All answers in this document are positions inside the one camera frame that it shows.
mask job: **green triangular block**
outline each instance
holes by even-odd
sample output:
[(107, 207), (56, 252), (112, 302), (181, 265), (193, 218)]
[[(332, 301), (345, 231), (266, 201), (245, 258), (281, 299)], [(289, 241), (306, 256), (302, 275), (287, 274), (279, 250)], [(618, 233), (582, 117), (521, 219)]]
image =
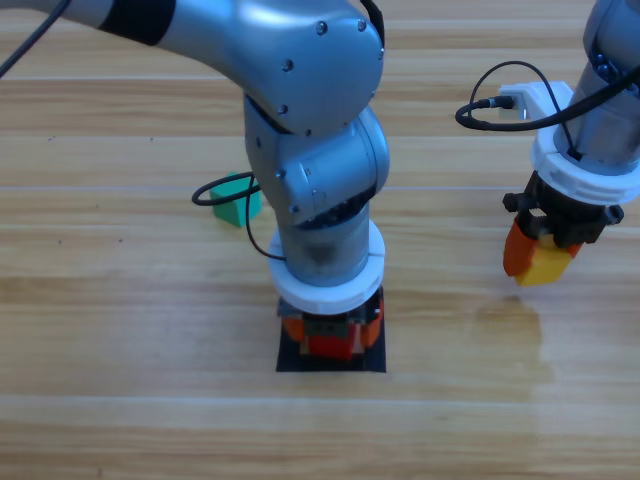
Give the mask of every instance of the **green triangular block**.
[[(235, 175), (235, 172), (231, 172), (228, 176)], [(225, 183), (209, 190), (209, 195), (212, 200), (217, 200), (222, 197), (227, 197), (235, 193), (240, 193), (249, 188), (249, 178), (241, 178), (240, 180), (234, 180), (233, 182)], [(246, 208), (247, 199), (241, 198), (234, 200), (233, 202), (225, 205), (213, 207), (213, 214), (236, 227), (245, 227), (246, 222)], [(251, 202), (249, 204), (249, 219), (253, 220), (262, 211), (262, 197), (260, 192), (256, 192), (251, 195)]]

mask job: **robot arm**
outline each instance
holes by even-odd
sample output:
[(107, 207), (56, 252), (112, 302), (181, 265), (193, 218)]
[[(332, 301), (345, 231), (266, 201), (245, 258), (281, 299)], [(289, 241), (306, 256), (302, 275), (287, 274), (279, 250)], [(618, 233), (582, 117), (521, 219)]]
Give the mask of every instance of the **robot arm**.
[[(271, 254), (286, 260), (270, 268), (289, 316), (359, 321), (381, 288), (384, 243), (369, 200), (386, 182), (389, 151), (368, 104), (384, 29), (372, 0), (361, 1), (369, 19), (349, 0), (72, 0), (64, 14), (241, 87), (249, 163), (278, 222)], [(51, 13), (58, 3), (0, 0), (0, 9)]]
[[(575, 92), (554, 84), (561, 108), (575, 105), (640, 65), (640, 0), (598, 0), (588, 20), (588, 63)], [(543, 128), (534, 142), (533, 175), (524, 193), (504, 205), (517, 213), (504, 252), (504, 268), (521, 286), (555, 282), (584, 244), (622, 221), (621, 204), (640, 193), (640, 89), (638, 80), (600, 106), (560, 126)], [(556, 113), (541, 84), (503, 86), (524, 117)], [(540, 209), (542, 216), (531, 211)]]
[[(57, 3), (0, 8), (50, 13)], [(348, 0), (73, 0), (64, 16), (212, 67), (296, 135), (354, 120), (382, 76), (380, 36)]]

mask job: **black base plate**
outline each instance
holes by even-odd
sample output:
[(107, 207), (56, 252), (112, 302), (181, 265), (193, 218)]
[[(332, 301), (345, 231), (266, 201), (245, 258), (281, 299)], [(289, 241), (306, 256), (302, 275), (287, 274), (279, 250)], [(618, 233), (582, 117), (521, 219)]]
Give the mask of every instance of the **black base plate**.
[(378, 341), (363, 354), (354, 354), (350, 362), (313, 355), (301, 355), (300, 344), (281, 329), (278, 372), (387, 372), (384, 318), (380, 325)]

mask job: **wood grain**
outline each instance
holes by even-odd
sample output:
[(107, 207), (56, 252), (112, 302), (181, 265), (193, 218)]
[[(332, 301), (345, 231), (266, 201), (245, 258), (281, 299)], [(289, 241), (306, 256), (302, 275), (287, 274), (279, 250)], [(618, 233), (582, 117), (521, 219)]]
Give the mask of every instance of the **wood grain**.
[[(190, 203), (248, 168), (237, 87), (69, 22), (0, 82), (0, 478), (640, 476), (640, 207), (560, 282), (519, 289), (501, 200), (532, 136), (452, 118), (499, 61), (574, 84), (592, 2), (379, 4), (384, 375), (275, 372), (265, 260)], [(2, 58), (42, 16), (0, 12)], [(265, 206), (260, 243), (274, 225)]]

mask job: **yellow block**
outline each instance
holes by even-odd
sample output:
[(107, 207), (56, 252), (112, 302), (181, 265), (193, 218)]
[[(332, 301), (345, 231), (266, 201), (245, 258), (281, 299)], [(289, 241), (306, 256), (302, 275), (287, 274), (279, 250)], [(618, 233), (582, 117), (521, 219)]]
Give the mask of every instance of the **yellow block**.
[(516, 277), (521, 287), (532, 287), (557, 282), (571, 263), (571, 254), (556, 247), (549, 238), (540, 238), (533, 254), (531, 267)]

